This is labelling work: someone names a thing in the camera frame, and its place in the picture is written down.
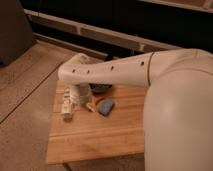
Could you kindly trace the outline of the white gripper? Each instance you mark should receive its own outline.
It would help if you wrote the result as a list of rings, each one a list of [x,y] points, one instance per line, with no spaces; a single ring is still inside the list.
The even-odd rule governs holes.
[[[92,100],[92,92],[88,84],[73,87],[72,99],[76,104],[87,104]]]

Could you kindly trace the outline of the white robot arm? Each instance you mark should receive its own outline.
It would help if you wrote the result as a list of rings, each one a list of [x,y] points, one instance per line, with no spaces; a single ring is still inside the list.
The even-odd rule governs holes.
[[[145,170],[213,171],[212,53],[177,49],[97,64],[80,53],[60,66],[58,76],[77,101],[83,84],[146,86]]]

